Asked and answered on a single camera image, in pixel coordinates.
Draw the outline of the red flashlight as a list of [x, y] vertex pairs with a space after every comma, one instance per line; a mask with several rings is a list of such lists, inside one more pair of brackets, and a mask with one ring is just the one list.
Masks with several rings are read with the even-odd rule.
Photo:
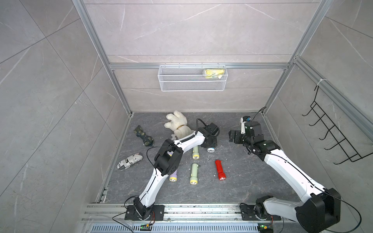
[[216, 165], [216, 169], [217, 169], [217, 173], [218, 173], [218, 178], [219, 180], [225, 180], [226, 179], [226, 175], [223, 171], [223, 167], [222, 167], [222, 164], [221, 164], [221, 160], [216, 160], [215, 161], [215, 165]]

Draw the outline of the white plush bear toy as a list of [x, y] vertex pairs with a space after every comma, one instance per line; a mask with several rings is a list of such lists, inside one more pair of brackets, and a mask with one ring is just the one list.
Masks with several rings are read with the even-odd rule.
[[194, 133], [187, 125], [187, 118], [181, 112], [174, 111], [171, 114], [167, 114], [166, 119], [169, 122], [165, 123], [164, 127], [172, 130], [177, 139], [183, 139]]

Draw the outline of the yellow sponge in basket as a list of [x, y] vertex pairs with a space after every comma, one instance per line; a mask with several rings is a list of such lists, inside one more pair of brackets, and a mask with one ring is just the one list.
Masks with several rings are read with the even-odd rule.
[[203, 75], [207, 79], [221, 79], [225, 75], [225, 69], [205, 69]]

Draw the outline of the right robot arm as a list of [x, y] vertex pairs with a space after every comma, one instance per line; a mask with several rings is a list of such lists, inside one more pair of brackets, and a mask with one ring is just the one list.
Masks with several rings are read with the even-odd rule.
[[337, 190], [327, 189], [294, 164], [279, 145], [265, 140], [259, 122], [253, 117], [240, 119], [241, 130], [229, 131], [229, 141], [242, 144], [249, 154], [256, 155], [272, 167], [296, 192], [300, 201], [281, 200], [271, 195], [255, 202], [253, 213], [259, 220], [280, 216], [299, 223], [308, 233], [320, 233], [341, 220], [343, 200]]

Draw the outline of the white patterned toy car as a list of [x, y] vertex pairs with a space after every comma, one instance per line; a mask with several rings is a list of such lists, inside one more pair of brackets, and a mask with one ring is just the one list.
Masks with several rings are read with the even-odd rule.
[[127, 158], [121, 160], [117, 164], [117, 169], [118, 170], [126, 170], [130, 168], [133, 164], [141, 161], [143, 159], [143, 156], [141, 153], [135, 153], [131, 156], [128, 156]]

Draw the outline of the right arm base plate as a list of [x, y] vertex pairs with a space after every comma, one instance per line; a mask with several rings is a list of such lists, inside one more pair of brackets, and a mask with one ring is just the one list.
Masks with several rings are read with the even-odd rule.
[[239, 205], [242, 220], [261, 220], [261, 221], [280, 221], [282, 218], [276, 215], [270, 215], [260, 204], [246, 204]]

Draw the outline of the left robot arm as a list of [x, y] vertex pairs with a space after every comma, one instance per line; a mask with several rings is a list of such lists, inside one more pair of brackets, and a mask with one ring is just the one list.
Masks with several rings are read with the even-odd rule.
[[178, 137], [177, 140], [167, 139], [159, 147], [154, 157], [153, 173], [144, 191], [139, 196], [133, 196], [133, 205], [136, 215], [141, 220], [146, 220], [152, 213], [156, 196], [165, 180], [172, 175], [179, 167], [184, 153], [196, 146], [211, 148], [217, 144], [217, 136], [220, 134], [219, 127], [211, 123], [205, 124], [200, 118], [197, 122], [203, 124], [197, 127], [185, 137]]

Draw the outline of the green flashlight near row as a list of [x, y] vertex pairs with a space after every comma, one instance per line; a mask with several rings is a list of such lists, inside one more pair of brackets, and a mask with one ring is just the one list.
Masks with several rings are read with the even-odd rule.
[[190, 184], [196, 185], [198, 184], [198, 167], [197, 163], [193, 163], [191, 167], [191, 177], [190, 177]]

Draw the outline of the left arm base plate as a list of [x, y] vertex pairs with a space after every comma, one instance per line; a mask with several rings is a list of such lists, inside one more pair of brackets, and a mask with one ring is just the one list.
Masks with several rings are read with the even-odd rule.
[[133, 205], [129, 205], [125, 212], [125, 220], [152, 220], [162, 221], [164, 218], [165, 206], [153, 205], [149, 208], [137, 210]]

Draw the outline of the green flashlight row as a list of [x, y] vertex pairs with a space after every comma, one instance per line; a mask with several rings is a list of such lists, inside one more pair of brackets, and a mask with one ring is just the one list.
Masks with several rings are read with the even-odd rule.
[[193, 163], [191, 167], [191, 177], [190, 177], [190, 184], [196, 185], [198, 184], [198, 167], [197, 163]]
[[199, 146], [195, 146], [193, 148], [193, 151], [192, 151], [192, 158], [194, 160], [198, 160], [200, 158], [200, 154], [199, 154]]

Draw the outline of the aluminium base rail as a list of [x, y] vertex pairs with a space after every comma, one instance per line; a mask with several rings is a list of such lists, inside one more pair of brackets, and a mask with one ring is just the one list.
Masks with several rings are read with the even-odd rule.
[[289, 219], [259, 220], [253, 204], [159, 203], [141, 220], [123, 203], [88, 204], [79, 216], [82, 233], [303, 233]]

